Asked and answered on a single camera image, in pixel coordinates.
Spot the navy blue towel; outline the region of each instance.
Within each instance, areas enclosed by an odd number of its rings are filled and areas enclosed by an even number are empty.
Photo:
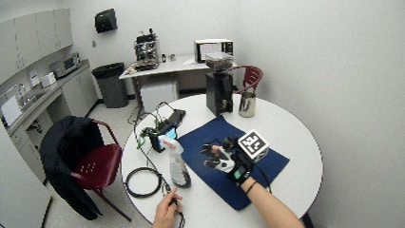
[[[241,188],[226,179],[225,173],[204,165],[204,161],[209,157],[201,154],[200,150],[201,145],[210,143],[213,139],[222,142],[226,137],[241,137],[244,134],[245,132],[228,124],[224,117],[218,116],[177,140],[185,149],[182,158],[189,168],[237,211],[249,205],[250,200]],[[257,162],[257,165],[264,170],[269,181],[273,181],[288,163],[288,158],[268,149],[268,154]],[[254,167],[250,176],[262,186],[266,186],[266,180],[257,167]]]

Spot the apriltag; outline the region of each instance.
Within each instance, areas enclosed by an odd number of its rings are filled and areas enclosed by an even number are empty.
[[[240,137],[238,145],[254,162],[257,162],[266,155],[269,144],[254,129]]]

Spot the maroon chair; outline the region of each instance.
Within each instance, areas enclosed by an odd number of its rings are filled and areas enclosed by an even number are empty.
[[[78,160],[70,176],[81,188],[92,190],[97,196],[112,206],[116,212],[129,221],[130,218],[117,209],[113,203],[105,198],[102,188],[114,182],[117,167],[121,161],[122,149],[117,143],[114,133],[106,123],[92,120],[96,124],[104,125],[113,138],[112,144],[92,149]]]
[[[256,66],[234,66],[228,69],[228,72],[244,70],[242,77],[242,88],[237,89],[234,93],[240,94],[246,91],[249,88],[253,88],[253,92],[256,92],[256,87],[258,82],[262,80],[264,72]]]

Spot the paper towel dispenser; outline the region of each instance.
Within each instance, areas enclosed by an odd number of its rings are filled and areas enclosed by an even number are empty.
[[[94,26],[97,33],[101,33],[108,30],[114,30],[116,18],[114,18],[114,9],[106,9],[98,12],[94,16]]]

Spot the robotic glove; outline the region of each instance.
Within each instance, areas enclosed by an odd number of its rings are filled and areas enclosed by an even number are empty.
[[[226,173],[226,178],[241,185],[248,179],[253,170],[253,161],[238,149],[234,140],[226,138],[222,146],[202,144],[201,153],[212,157],[204,161],[204,165]]]

